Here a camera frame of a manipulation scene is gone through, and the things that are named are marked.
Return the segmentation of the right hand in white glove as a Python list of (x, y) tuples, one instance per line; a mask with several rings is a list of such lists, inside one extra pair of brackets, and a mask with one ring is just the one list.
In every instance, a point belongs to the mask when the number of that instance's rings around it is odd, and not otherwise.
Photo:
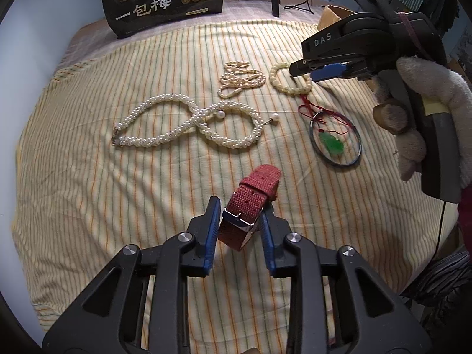
[[(414, 92), (437, 98), (450, 111), (458, 137), (461, 187), (471, 184), (471, 89), (458, 73), (420, 58), (399, 58), (399, 75)], [(417, 130), (408, 125), (407, 111), (391, 100), (388, 85), (375, 77), (373, 108), (375, 122), (395, 136), (399, 152), (399, 174), (408, 181), (426, 156), (426, 143)]]

